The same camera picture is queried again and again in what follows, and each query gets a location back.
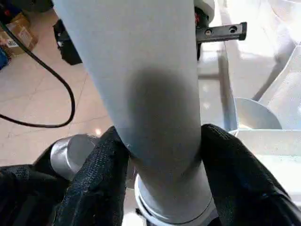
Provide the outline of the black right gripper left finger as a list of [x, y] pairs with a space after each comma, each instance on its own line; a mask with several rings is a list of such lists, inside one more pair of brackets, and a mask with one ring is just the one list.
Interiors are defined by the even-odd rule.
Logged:
[[120, 226], [128, 158], [115, 127], [110, 127], [68, 186], [55, 213], [55, 225]]

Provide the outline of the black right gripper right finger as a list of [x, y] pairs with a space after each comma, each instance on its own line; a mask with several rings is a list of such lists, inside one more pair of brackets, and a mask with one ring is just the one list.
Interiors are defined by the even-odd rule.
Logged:
[[202, 125], [200, 156], [221, 225], [301, 224], [300, 209], [237, 137], [216, 125]]

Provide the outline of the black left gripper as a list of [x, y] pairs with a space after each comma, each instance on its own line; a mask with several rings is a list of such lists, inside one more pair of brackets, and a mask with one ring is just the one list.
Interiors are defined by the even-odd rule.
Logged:
[[200, 8], [195, 7], [197, 61], [200, 59], [201, 44], [229, 40], [245, 40], [247, 22], [209, 27], [209, 16]]

